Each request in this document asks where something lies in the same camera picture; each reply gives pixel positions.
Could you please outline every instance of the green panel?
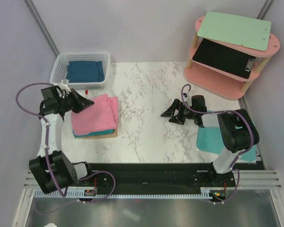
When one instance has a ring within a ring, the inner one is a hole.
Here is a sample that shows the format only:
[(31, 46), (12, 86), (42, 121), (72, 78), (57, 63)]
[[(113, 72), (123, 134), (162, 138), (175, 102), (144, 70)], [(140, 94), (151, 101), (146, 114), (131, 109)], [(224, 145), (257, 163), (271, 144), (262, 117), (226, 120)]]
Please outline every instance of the green panel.
[(226, 13), (207, 12), (198, 36), (266, 51), (271, 22)]

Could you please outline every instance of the wooden leg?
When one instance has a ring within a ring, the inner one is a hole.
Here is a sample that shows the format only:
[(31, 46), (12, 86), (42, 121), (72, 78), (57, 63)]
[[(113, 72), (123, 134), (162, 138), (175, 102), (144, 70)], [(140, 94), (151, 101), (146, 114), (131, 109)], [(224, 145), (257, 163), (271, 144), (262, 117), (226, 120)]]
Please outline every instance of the wooden leg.
[[(194, 36), (194, 39), (193, 39), (193, 42), (191, 43), (191, 48), (195, 49), (197, 48), (197, 45), (198, 45), (198, 40), (199, 40), (199, 36), (197, 34), (197, 32), (195, 33), (195, 36)], [(186, 65), (186, 68), (187, 69), (190, 69), (191, 68), (191, 64), (192, 64), (193, 60), (191, 59), (190, 56), (188, 56), (188, 59), (187, 59), (187, 65)]]
[(266, 64), (269, 62), (270, 59), (271, 59), (271, 56), (268, 58), (263, 58), (260, 64), (257, 65), (255, 69), (255, 73), (260, 73), (261, 70), (264, 68), (264, 66), (266, 66)]
[(253, 81), (247, 81), (244, 83), (243, 87), (241, 88), (241, 92), (245, 93), (247, 89), (250, 87)]

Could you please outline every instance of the blue cloth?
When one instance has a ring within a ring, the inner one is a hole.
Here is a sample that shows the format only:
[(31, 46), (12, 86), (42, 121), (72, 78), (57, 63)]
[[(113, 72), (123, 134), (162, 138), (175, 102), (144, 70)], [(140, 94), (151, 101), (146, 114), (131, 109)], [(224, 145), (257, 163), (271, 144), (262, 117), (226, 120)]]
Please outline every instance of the blue cloth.
[[(224, 147), (221, 131), (219, 128), (199, 128), (197, 135), (197, 147), (202, 151), (220, 154)], [(241, 156), (241, 159), (248, 162), (256, 160), (256, 147), (253, 146), (249, 152)]]
[(97, 131), (97, 132), (92, 132), (90, 134), (87, 134), (87, 135), (81, 135), (81, 136), (77, 136), (74, 132), (74, 130), (72, 131), (72, 133), (74, 134), (74, 137), (75, 138), (81, 138), (81, 137), (88, 137), (88, 136), (97, 136), (97, 135), (106, 135), (106, 134), (110, 134), (110, 133), (113, 133), (114, 130), (105, 130), (105, 131)]
[(90, 83), (104, 81), (101, 61), (70, 61), (66, 78), (70, 83)]

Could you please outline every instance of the gray floor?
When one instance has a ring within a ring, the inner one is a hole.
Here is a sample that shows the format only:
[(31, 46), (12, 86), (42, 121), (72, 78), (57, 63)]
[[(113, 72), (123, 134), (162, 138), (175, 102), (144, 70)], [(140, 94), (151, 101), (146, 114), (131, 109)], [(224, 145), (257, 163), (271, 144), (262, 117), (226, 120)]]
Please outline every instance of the gray floor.
[[(34, 199), (39, 212), (49, 212), (72, 199)], [(224, 205), (200, 200), (109, 199), (74, 203), (40, 216), (31, 211), (27, 227), (279, 227), (269, 191), (237, 191)]]

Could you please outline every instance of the white wall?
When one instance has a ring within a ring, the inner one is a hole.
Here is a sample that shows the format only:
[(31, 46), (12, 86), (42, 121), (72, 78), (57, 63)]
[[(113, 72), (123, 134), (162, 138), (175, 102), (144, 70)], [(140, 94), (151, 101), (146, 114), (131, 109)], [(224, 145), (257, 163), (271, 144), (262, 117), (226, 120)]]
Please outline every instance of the white wall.
[[(22, 112), (15, 95), (26, 84), (49, 81), (54, 59), (23, 1), (0, 0), (0, 227), (12, 224), (41, 137), (38, 118)], [(42, 100), (39, 88), (20, 97), (36, 112)]]
[(262, 156), (284, 189), (284, 0), (276, 0), (265, 20), (281, 49), (251, 85), (245, 97), (260, 134)]
[(265, 0), (32, 0), (60, 52), (112, 61), (186, 61), (207, 11), (256, 17)]

